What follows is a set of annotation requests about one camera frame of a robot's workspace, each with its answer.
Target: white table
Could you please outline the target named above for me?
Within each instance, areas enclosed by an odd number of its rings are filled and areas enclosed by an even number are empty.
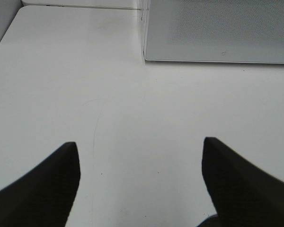
[[[22,0],[24,6],[66,6],[81,8],[138,9],[139,0]]]
[[[0,189],[66,141],[68,227],[193,227],[216,136],[284,180],[284,65],[145,63],[137,11],[24,7],[0,43]]]

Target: table surface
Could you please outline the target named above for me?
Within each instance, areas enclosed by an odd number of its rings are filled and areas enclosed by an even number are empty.
[[[22,0],[27,5],[56,5],[71,7],[138,8],[139,0]]]
[[[205,136],[284,181],[284,65],[144,62],[137,14],[24,7],[0,43],[0,189],[76,141],[68,227],[196,226]]]

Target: white wall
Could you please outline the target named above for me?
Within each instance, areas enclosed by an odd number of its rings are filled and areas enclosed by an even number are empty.
[[[21,0],[0,0],[0,41],[21,6]]]

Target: white tabletop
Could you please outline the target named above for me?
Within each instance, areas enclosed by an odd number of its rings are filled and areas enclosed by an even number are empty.
[[[25,6],[28,5],[54,5],[85,8],[132,8],[137,9],[139,0],[22,0]]]
[[[0,189],[76,141],[68,227],[196,226],[205,136],[284,180],[284,65],[145,63],[134,10],[24,7],[0,43]]]

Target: gray panel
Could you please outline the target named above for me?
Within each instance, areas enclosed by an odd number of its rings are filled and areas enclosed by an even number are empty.
[[[284,63],[284,0],[153,0],[148,60]]]

